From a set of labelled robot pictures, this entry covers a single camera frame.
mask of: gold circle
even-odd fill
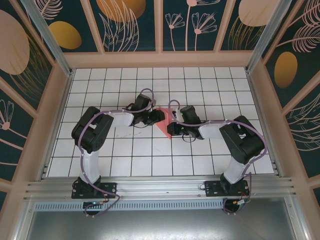
[[[30,56],[28,35],[10,14],[0,10],[0,69],[11,75],[21,74]]]
[[[296,56],[289,52],[283,52],[275,63],[274,79],[279,88],[288,87],[295,79],[298,70],[298,61]]]
[[[279,0],[242,0],[239,5],[240,21],[250,27],[267,25]]]
[[[132,10],[135,18],[138,19],[146,9],[146,0],[96,0],[100,10],[109,19],[116,22],[129,22],[130,18],[125,17],[128,14],[125,11],[123,3],[127,10]]]
[[[60,47],[76,49],[81,45],[80,33],[71,24],[65,21],[55,21],[49,25],[55,40]]]

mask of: metal extrusion bar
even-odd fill
[[[254,105],[255,105],[255,109],[256,109],[256,112],[258,114],[260,123],[261,123],[261,128],[262,128],[262,131],[264,133],[263,136],[264,136],[264,138],[265,138],[265,140],[266,140],[266,142],[267,142],[267,144],[269,146],[268,152],[269,152],[271,158],[275,161],[275,165],[276,165],[276,169],[278,171],[278,174],[282,177],[284,175],[284,173],[283,173],[281,165],[279,163],[278,155],[274,151],[275,145],[274,145],[274,143],[273,143],[273,141],[271,139],[271,133],[270,133],[269,127],[266,124],[267,118],[266,118],[264,112],[262,111],[261,102],[260,102],[260,100],[259,100],[259,98],[257,96],[257,90],[256,90],[256,87],[255,87],[255,83],[252,81],[250,73],[247,72],[246,73],[246,77],[248,79],[250,91],[252,93],[252,98],[253,98],[253,102],[254,102]]]
[[[31,0],[20,0],[23,4],[26,12],[29,14],[30,18],[32,19],[34,25],[38,29],[38,31],[41,33],[41,36],[45,40],[46,44],[50,48],[52,54],[58,61],[58,63],[61,65],[62,70],[66,75],[70,74],[70,67],[67,63],[67,60],[64,56],[64,53],[61,51],[61,48],[57,44],[54,36],[52,35],[51,31],[49,30],[49,27],[42,17],[41,13],[39,12],[38,7],[36,6],[35,1]]]
[[[219,181],[219,176],[186,177],[108,177],[101,182],[117,183],[117,194],[121,200],[194,200],[207,199],[200,187],[205,181]],[[41,182],[30,182],[24,195],[25,201],[75,201],[71,199],[75,178],[46,178]],[[295,195],[293,183],[288,177],[274,175],[252,176],[252,198],[288,197]]]
[[[255,66],[257,65],[258,61],[260,60],[263,52],[265,51],[266,47],[268,46],[270,40],[272,39],[273,35],[277,31],[284,15],[289,9],[292,0],[281,0],[279,1],[278,5],[275,8],[272,16],[268,24],[265,26],[254,50],[253,53],[247,63],[247,71],[251,73]]]
[[[44,172],[45,165],[49,163],[51,153],[54,149],[56,137],[59,131],[60,122],[64,114],[65,105],[68,99],[69,89],[71,88],[72,80],[74,79],[75,70],[72,70],[71,74],[66,77],[64,87],[63,87],[63,93],[61,95],[61,99],[59,101],[59,106],[54,118],[54,124],[52,126],[50,137],[48,138],[48,143],[46,145],[46,154],[41,162],[41,167],[39,168],[38,174],[36,179],[41,180]]]

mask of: metal plate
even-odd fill
[[[102,182],[100,188],[109,193],[117,193],[117,183],[115,182]],[[97,192],[94,196],[92,192],[80,191],[80,184],[75,183],[72,190],[72,199],[104,199],[102,192]],[[108,195],[109,199],[114,199],[115,196]]]
[[[205,195],[207,197],[229,197],[229,196],[241,196],[241,191],[249,195],[248,182],[246,180],[241,180],[237,182],[236,186],[229,193],[225,191],[220,186],[220,181],[205,181],[204,182]]]

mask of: black plastic housing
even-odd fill
[[[254,128],[245,116],[238,116],[234,120]],[[220,127],[220,132],[232,157],[245,165],[251,158],[259,155],[265,145],[253,131],[242,125],[239,126],[240,128],[235,123],[226,124]]]
[[[78,145],[81,132],[87,125],[87,123],[96,114],[100,113],[100,110],[94,106],[90,106],[80,118],[79,122],[72,130],[71,136],[74,139],[75,145]],[[84,132],[81,139],[81,147],[85,149],[89,154],[98,151],[106,141],[108,132],[114,118],[110,115],[102,114],[98,116],[92,125],[96,125],[95,128],[89,126]]]

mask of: dark teal panel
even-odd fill
[[[309,178],[320,174],[320,84],[286,116]]]
[[[0,179],[11,181],[33,118],[1,89],[0,112],[3,116],[0,118]]]
[[[320,187],[314,188],[313,192],[320,207]]]
[[[103,14],[103,12],[100,10],[97,0],[90,0],[90,4],[92,7],[93,15],[96,21],[96,25],[98,27],[100,37],[102,42],[104,42],[105,38],[105,25],[104,21],[102,20],[102,17],[107,21],[108,18]],[[156,51],[156,35],[155,35],[155,9],[154,9],[154,0],[145,0],[145,10],[143,14],[136,19],[137,21],[137,27],[132,27],[131,29],[135,29],[135,31],[132,31],[133,34],[137,33],[138,35],[135,35],[136,37],[130,38],[129,34],[125,34],[121,31],[118,34],[116,33],[116,22],[113,20],[109,20],[109,27],[111,29],[111,32],[113,32],[114,35],[118,35],[118,40],[115,40],[116,44],[107,44],[107,40],[105,41],[106,44],[104,44],[104,50],[106,52],[117,52],[120,50],[120,52],[154,52]]]
[[[62,0],[61,11],[54,17],[53,20],[46,19],[48,25],[57,22],[63,21],[72,25],[81,36],[81,45],[76,49],[66,49],[61,47],[62,52],[64,53],[90,53],[97,52],[97,47],[94,41],[94,38],[91,34],[89,24],[86,19],[85,12],[82,8],[80,0]]]
[[[27,15],[27,17],[28,17],[28,19],[29,19],[29,22],[32,24],[33,28],[35,29],[35,31],[37,32],[37,34],[39,35],[39,37],[42,39],[42,42],[44,43],[46,49],[48,49],[48,51],[49,51],[50,55],[52,56],[52,58],[53,58],[54,60],[56,60],[55,56],[53,55],[53,53],[51,52],[50,48],[48,47],[46,41],[43,40],[43,38],[42,38],[42,36],[41,36],[38,28],[36,27],[36,25],[34,24],[34,22],[31,20],[31,18],[28,16],[27,11],[26,11],[24,5],[21,3],[21,0],[18,0],[17,2],[19,3],[19,5],[20,5],[21,9],[23,10],[24,14]]]
[[[188,17],[189,5],[186,1],[163,1],[163,50],[164,51],[185,51],[186,50],[186,28],[187,28],[187,49],[188,51],[212,51],[215,47],[217,34],[220,28],[220,23],[224,10],[226,7],[226,1],[208,0],[209,5],[201,5],[198,3],[196,6],[190,7],[190,13]],[[176,21],[176,17],[173,14],[181,14]],[[170,18],[169,24],[177,26],[171,29],[166,21]],[[208,32],[196,34],[195,29],[201,29]]]
[[[313,39],[314,37],[318,37],[318,40],[312,40],[311,38],[309,40],[314,41],[315,44],[313,44],[313,48],[307,48],[309,52],[303,52],[301,50],[301,47],[295,46],[293,47],[293,41],[295,34],[300,28],[306,28],[307,25],[303,21],[303,18],[301,17],[304,13],[305,7],[307,5],[308,1],[305,1],[302,6],[300,7],[299,11],[294,17],[294,20],[297,20],[294,22],[294,24],[290,25],[288,29],[285,31],[283,37],[279,41],[278,46],[273,51],[271,57],[266,63],[266,68],[269,72],[270,78],[272,80],[274,89],[276,91],[276,94],[279,98],[279,101],[281,103],[281,106],[284,107],[308,82],[309,80],[318,72],[320,71],[320,21],[318,21],[317,25],[312,26],[312,31],[317,31],[313,33]],[[302,35],[302,38],[305,39],[302,44],[306,43],[308,40],[308,35]],[[297,60],[297,72],[296,75],[292,81],[292,83],[286,87],[281,88],[276,84],[275,80],[275,66],[276,62],[281,54],[284,52],[290,52],[292,53],[296,60]]]
[[[3,0],[0,3],[0,10],[10,14],[21,24],[29,37],[30,47],[30,57],[26,69],[19,75],[11,75],[0,69],[0,77],[2,77],[34,109],[37,109],[47,84],[52,65],[8,0]]]
[[[270,39],[269,44],[266,46],[264,52],[262,53],[262,58],[264,58],[265,55],[267,54],[267,52],[269,51],[272,43],[274,42],[274,39],[276,38],[276,36],[277,36],[278,33],[280,32],[282,26],[284,25],[285,21],[287,20],[289,14],[291,13],[292,8],[295,6],[296,2],[297,2],[297,0],[292,0],[291,4],[290,4],[290,6],[289,6],[289,9],[288,9],[288,11],[286,12],[286,14],[284,15],[284,17],[283,17],[283,19],[282,19],[279,27],[277,28],[277,30],[276,30],[275,33],[273,34],[272,38]]]
[[[6,196],[7,196],[7,193],[5,191],[0,191],[0,212],[1,212],[2,206],[5,203]]]
[[[236,0],[231,18],[224,35],[221,51],[253,50],[265,26],[246,26],[239,19],[239,5]]]

